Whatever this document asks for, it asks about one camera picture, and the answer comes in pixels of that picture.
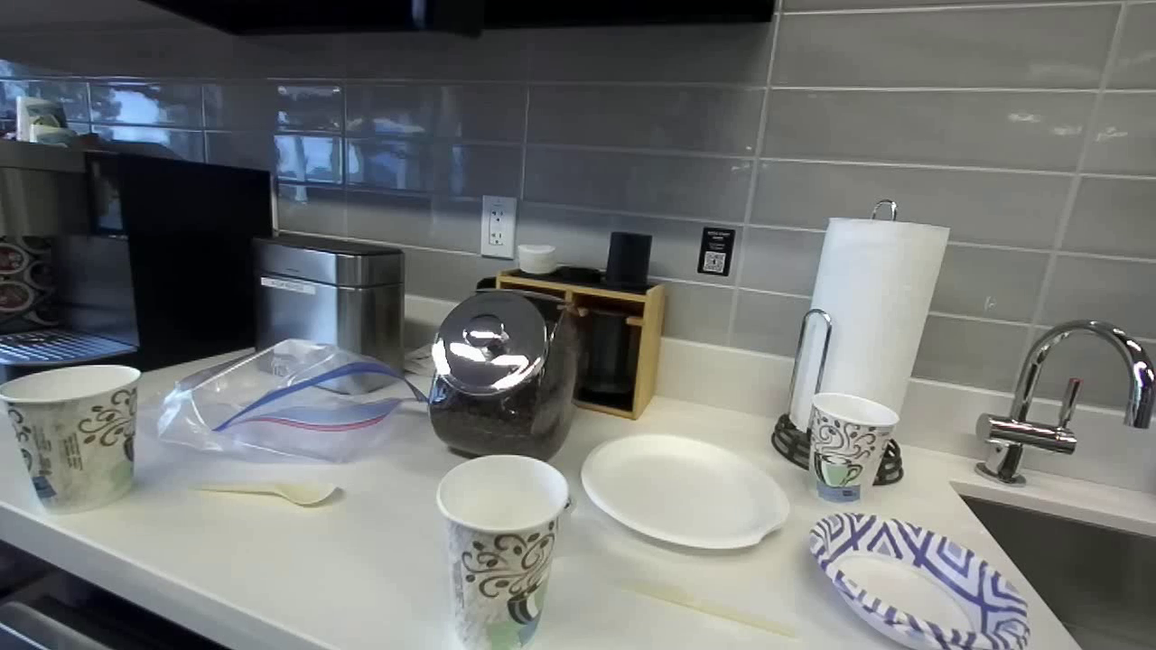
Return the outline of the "silver jar lid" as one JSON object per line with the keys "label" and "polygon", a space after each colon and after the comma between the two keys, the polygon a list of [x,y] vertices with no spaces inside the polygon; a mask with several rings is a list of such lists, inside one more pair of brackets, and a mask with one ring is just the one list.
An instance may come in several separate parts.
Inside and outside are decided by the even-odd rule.
{"label": "silver jar lid", "polygon": [[546,320],[522,292],[473,292],[440,321],[430,358],[451,392],[497,398],[542,371]]}

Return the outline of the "white plate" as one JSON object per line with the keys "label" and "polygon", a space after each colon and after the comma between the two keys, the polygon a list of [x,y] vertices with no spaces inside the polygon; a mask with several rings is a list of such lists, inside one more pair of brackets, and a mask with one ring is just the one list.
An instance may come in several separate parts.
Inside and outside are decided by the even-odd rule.
{"label": "white plate", "polygon": [[789,518],[785,487],[738,451],[641,434],[582,464],[589,504],[614,525],[677,549],[752,549]]}

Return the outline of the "blue patterned paper plate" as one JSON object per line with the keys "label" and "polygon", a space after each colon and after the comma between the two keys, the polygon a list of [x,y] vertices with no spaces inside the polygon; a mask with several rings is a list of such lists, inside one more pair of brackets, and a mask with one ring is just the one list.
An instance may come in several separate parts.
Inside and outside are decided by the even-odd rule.
{"label": "blue patterned paper plate", "polygon": [[809,557],[835,596],[901,650],[1027,650],[1030,605],[981,552],[924,525],[831,513]]}

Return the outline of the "wooden pod organizer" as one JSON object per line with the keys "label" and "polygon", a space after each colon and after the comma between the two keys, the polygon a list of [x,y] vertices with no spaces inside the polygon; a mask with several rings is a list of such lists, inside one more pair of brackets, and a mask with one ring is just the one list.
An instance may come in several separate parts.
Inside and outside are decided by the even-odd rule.
{"label": "wooden pod organizer", "polygon": [[640,421],[656,392],[664,332],[664,288],[611,288],[600,281],[561,281],[500,273],[497,288],[555,298],[570,307],[582,362],[576,405],[604,416]]}

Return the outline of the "small white round container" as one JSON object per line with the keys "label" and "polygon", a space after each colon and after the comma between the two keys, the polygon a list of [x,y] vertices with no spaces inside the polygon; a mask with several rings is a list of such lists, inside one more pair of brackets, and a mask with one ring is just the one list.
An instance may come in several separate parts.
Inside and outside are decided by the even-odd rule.
{"label": "small white round container", "polygon": [[555,245],[517,245],[517,273],[522,274],[555,273]]}

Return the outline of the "glass jar of coffee beans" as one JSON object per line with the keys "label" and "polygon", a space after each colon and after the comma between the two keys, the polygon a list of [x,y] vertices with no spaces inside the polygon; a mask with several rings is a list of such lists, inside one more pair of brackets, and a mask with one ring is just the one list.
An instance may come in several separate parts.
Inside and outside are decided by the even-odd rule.
{"label": "glass jar of coffee beans", "polygon": [[552,460],[565,441],[576,383],[576,327],[562,299],[522,298],[546,320],[546,366],[534,381],[497,398],[465,398],[432,371],[430,427],[459,456]]}

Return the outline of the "patterned paper cup front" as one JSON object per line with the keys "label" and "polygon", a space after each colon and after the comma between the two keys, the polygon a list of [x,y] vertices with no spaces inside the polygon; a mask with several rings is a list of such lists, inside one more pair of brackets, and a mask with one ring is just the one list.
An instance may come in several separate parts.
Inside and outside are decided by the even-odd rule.
{"label": "patterned paper cup front", "polygon": [[451,629],[465,650],[522,650],[546,614],[546,588],[565,476],[527,456],[459,464],[435,483],[449,535]]}

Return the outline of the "stainless steel bin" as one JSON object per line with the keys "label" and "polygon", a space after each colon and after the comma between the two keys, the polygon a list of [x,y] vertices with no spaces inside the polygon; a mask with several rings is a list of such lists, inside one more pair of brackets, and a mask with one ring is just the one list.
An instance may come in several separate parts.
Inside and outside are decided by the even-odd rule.
{"label": "stainless steel bin", "polygon": [[315,340],[405,362],[405,253],[328,240],[256,242],[256,342]]}

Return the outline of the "patterned paper cup right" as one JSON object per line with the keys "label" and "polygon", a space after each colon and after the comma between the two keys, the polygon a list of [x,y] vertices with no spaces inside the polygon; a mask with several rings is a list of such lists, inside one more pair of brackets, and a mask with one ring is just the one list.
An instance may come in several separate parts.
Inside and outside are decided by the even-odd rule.
{"label": "patterned paper cup right", "polygon": [[827,504],[857,504],[881,470],[898,416],[858,394],[812,398],[809,474]]}

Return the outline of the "clear zip plastic bag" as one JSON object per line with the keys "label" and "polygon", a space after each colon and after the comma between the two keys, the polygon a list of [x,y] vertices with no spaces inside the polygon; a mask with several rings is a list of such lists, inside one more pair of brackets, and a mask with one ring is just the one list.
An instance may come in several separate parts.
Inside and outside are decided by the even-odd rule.
{"label": "clear zip plastic bag", "polygon": [[282,340],[184,377],[156,410],[156,437],[234,460],[350,464],[379,448],[426,394],[390,362]]}

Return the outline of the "white paper towel roll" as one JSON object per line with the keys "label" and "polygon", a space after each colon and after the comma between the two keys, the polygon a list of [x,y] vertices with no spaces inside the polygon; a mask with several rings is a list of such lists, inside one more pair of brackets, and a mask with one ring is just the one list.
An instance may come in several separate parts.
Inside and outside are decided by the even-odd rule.
{"label": "white paper towel roll", "polygon": [[934,223],[827,221],[812,299],[799,321],[786,405],[799,430],[824,392],[901,410],[947,240]]}

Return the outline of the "white plastic spoon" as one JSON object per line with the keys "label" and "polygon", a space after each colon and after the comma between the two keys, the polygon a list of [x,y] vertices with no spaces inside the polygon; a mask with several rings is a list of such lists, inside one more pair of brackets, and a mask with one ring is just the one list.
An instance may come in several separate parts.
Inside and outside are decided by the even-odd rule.
{"label": "white plastic spoon", "polygon": [[278,499],[298,511],[328,505],[343,496],[334,483],[202,483],[208,496]]}

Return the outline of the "black coffee machine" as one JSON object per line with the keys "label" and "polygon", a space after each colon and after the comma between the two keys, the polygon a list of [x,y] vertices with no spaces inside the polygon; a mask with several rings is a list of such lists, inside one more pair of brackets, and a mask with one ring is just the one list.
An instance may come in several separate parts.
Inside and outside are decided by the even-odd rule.
{"label": "black coffee machine", "polygon": [[156,368],[256,342],[262,169],[132,149],[0,146],[0,368]]}

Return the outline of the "sink basin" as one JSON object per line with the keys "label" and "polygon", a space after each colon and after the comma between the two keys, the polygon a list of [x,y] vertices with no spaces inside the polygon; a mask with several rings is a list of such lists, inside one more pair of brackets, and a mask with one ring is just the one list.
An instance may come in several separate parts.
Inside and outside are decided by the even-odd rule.
{"label": "sink basin", "polygon": [[969,499],[1082,650],[1156,650],[1156,541]]}

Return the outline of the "black wall switch plate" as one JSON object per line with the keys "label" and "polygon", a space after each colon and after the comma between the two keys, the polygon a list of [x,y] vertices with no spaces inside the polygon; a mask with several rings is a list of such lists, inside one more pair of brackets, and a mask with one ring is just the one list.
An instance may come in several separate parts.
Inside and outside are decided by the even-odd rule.
{"label": "black wall switch plate", "polygon": [[710,279],[726,279],[732,263],[732,228],[704,228],[695,249],[695,273]]}

